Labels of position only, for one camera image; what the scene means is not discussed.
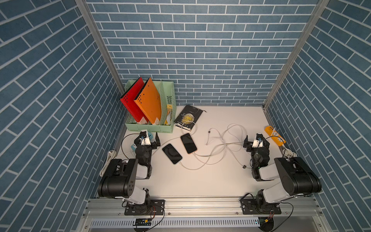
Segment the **black smartphone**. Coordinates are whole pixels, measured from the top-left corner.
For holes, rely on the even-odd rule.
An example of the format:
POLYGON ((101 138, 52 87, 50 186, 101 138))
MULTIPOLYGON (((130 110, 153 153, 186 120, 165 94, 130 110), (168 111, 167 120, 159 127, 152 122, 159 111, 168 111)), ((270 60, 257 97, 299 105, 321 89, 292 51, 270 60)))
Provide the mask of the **black smartphone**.
POLYGON ((183 157, 180 155, 180 153, 175 149, 175 147, 172 144, 167 144, 162 151, 165 153, 165 155, 169 158, 169 160, 173 164, 178 164, 183 157))

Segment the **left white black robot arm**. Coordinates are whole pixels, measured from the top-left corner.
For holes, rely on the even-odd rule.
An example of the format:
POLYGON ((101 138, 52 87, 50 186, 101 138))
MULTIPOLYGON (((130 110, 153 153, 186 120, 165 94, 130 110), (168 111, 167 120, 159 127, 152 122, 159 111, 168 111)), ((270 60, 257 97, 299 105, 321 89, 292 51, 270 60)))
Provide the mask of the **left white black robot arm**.
POLYGON ((149 179, 152 173, 152 151, 161 146, 158 134, 151 141, 147 130, 137 134, 133 159, 119 159, 117 152, 108 152, 107 160, 100 172, 98 195, 103 198, 122 199, 134 206, 150 206, 148 189, 135 186, 136 180, 149 179))

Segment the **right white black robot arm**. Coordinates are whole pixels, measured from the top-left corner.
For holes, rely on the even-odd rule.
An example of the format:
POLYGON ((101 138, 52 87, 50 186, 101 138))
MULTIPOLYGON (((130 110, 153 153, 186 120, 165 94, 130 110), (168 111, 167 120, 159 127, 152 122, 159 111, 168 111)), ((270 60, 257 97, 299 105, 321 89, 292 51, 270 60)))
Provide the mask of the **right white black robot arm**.
POLYGON ((253 142, 245 138, 243 147, 251 153, 252 177, 256 181, 280 182, 266 189, 261 189, 255 200, 260 205, 273 205, 299 195, 308 195, 322 191, 318 176, 300 157, 282 156, 270 161, 270 143, 262 134, 256 134, 253 142))

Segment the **blue power strip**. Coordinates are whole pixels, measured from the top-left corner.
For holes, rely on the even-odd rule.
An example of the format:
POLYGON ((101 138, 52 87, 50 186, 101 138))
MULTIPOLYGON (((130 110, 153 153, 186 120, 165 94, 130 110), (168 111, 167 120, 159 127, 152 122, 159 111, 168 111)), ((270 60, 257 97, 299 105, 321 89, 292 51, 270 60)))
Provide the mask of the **blue power strip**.
MULTIPOLYGON (((148 134, 148 138, 149 138, 150 141, 153 141, 153 139, 154 139, 153 134, 152 134, 152 133, 149 133, 149 134, 148 134)), ((136 144, 132 144, 132 145, 131 145, 131 150, 132 150, 132 151, 135 151, 136 148, 137 148, 137 145, 136 145, 136 144)))

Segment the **orange power strip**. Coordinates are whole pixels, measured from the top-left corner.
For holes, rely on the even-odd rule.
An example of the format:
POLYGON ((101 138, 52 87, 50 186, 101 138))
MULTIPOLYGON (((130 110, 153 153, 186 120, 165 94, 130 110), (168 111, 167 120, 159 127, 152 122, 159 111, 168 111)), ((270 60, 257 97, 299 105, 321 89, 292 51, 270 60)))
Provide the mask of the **orange power strip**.
POLYGON ((283 146, 286 143, 286 140, 277 132, 277 130, 272 126, 265 127, 265 132, 269 137, 279 146, 283 146))

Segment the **black book gold emblem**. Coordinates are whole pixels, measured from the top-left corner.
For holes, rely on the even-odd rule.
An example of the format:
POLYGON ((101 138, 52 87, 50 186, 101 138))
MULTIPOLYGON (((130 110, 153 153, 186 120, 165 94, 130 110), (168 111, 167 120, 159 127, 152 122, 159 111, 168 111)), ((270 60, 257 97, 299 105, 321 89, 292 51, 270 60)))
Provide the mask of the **black book gold emblem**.
POLYGON ((197 107, 186 105, 174 120, 174 125, 182 129, 192 131, 203 112, 204 110, 201 110, 197 107))

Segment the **orange folder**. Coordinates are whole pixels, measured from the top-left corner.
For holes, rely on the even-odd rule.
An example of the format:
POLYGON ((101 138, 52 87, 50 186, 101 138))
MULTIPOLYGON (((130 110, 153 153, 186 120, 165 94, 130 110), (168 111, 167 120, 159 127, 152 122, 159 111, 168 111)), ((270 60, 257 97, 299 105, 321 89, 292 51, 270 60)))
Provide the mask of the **orange folder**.
POLYGON ((160 124, 162 116, 161 97, 152 78, 145 82, 134 102, 152 125, 160 124))

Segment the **red folder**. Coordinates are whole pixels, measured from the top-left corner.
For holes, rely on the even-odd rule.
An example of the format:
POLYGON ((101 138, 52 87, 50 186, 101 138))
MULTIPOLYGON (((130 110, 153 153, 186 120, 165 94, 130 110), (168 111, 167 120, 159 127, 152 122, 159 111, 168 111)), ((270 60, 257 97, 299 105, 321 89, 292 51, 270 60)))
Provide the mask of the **red folder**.
POLYGON ((130 87, 128 87, 126 92, 120 98, 120 101, 124 104, 125 108, 138 124, 148 123, 147 117, 134 101, 142 90, 143 86, 144 81, 141 77, 139 77, 130 87))

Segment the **mint green file organizer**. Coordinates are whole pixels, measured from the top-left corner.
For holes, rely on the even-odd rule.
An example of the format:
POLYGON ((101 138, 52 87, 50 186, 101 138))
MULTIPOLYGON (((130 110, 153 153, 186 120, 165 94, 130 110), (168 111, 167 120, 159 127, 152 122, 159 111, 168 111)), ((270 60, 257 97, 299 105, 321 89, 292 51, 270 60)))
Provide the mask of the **mint green file organizer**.
MULTIPOLYGON (((125 85, 125 90, 128 89, 136 80, 129 80, 125 85)), ((125 123, 129 131, 148 130, 150 132, 172 133, 174 129, 174 117, 176 113, 176 100, 174 83, 171 81, 154 81, 154 84, 161 97, 162 116, 159 125, 138 124, 129 113, 125 123)))

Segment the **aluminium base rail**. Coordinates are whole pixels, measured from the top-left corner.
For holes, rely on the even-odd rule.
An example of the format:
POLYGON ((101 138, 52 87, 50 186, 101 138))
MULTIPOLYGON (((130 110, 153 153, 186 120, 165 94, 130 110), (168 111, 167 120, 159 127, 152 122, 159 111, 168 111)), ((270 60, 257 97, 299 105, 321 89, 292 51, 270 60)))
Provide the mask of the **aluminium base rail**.
MULTIPOLYGON (((166 217, 243 217, 239 197, 159 197, 165 200, 166 217)), ((125 202, 117 199, 89 200, 83 218, 123 218, 125 202)), ((298 197, 280 204, 274 217, 323 216, 314 197, 298 197)))

